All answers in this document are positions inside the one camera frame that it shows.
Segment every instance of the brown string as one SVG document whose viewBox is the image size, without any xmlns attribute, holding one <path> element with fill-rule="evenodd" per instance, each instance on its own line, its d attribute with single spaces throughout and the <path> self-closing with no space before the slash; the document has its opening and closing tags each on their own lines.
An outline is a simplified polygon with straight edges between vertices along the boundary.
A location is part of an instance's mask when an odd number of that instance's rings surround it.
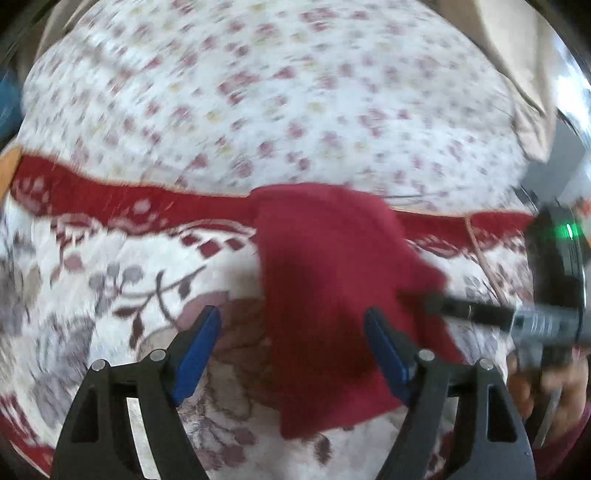
<svg viewBox="0 0 591 480">
<path fill-rule="evenodd" d="M 486 258 L 484 256 L 484 254 L 482 253 L 480 246 L 478 245 L 478 240 L 476 240 L 476 235 L 474 234 L 474 230 L 472 229 L 472 223 L 470 222 L 469 217 L 464 217 L 464 223 L 466 225 L 466 230 L 468 231 L 468 235 L 470 235 L 470 240 L 472 241 L 472 246 L 474 247 L 474 251 L 476 252 L 476 257 L 478 259 L 478 263 L 480 264 L 481 269 L 483 270 L 484 274 L 486 275 L 486 278 L 488 278 L 488 281 L 490 282 L 492 289 L 495 291 L 496 298 L 499 300 L 499 303 L 501 305 L 503 305 L 505 307 L 509 306 L 509 303 L 507 302 L 507 298 L 505 297 L 505 293 L 503 292 L 503 290 L 499 286 L 499 283 L 497 282 L 495 275 L 493 274 L 493 272 L 491 270 L 491 266 L 486 261 Z"/>
</svg>

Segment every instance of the red cloth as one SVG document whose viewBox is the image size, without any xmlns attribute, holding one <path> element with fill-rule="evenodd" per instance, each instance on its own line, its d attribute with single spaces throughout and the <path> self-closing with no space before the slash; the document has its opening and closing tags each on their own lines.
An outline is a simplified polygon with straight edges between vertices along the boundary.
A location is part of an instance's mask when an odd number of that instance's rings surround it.
<svg viewBox="0 0 591 480">
<path fill-rule="evenodd" d="M 419 346 L 463 361 L 440 319 L 398 298 L 441 289 L 445 278 L 410 249 L 381 199 L 316 184 L 264 187 L 252 199 L 284 437 L 400 405 L 363 335 L 369 306 Z"/>
<path fill-rule="evenodd" d="M 534 450 L 535 471 L 538 479 L 545 480 L 550 478 L 558 469 L 572 450 L 574 444 L 577 443 L 581 432 L 587 426 L 587 422 L 589 422 L 589 417 L 591 417 L 591 404 L 587 403 L 583 415 L 576 426 L 554 443 Z"/>
</svg>

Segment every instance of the finger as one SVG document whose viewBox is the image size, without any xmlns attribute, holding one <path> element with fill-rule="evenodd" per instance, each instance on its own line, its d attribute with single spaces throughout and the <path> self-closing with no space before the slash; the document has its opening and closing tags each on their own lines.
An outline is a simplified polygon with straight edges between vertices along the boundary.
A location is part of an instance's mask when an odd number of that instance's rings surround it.
<svg viewBox="0 0 591 480">
<path fill-rule="evenodd" d="M 509 371 L 509 376 L 517 372 L 517 355 L 514 353 L 507 355 L 507 370 Z"/>
<path fill-rule="evenodd" d="M 542 373 L 541 387 L 546 393 L 550 393 L 560 388 L 563 391 L 579 390 L 586 380 L 588 370 L 586 368 L 587 359 L 573 361 L 564 368 L 549 369 Z"/>
<path fill-rule="evenodd" d="M 524 402 L 515 405 L 517 405 L 517 411 L 519 412 L 521 418 L 524 420 L 527 420 L 531 416 L 531 413 L 534 411 L 534 399 L 531 397 L 525 400 Z"/>
<path fill-rule="evenodd" d="M 531 384 L 520 375 L 513 375 L 509 378 L 507 389 L 517 405 L 531 398 Z"/>
</svg>

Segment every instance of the human hand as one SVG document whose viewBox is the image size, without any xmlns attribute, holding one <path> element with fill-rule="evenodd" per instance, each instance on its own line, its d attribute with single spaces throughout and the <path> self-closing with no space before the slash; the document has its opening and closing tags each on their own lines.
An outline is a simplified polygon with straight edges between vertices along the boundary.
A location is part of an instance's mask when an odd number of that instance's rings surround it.
<svg viewBox="0 0 591 480">
<path fill-rule="evenodd" d="M 517 371 L 517 358 L 513 353 L 507 357 L 507 366 L 507 388 L 519 414 L 524 420 L 528 419 L 534 409 L 530 379 Z M 543 393 L 549 394 L 562 387 L 560 403 L 546 437 L 547 442 L 560 438 L 580 421 L 587 402 L 588 379 L 589 363 L 586 356 L 579 351 L 573 351 L 573 362 L 569 366 L 549 369 L 542 373 L 540 387 Z"/>
</svg>

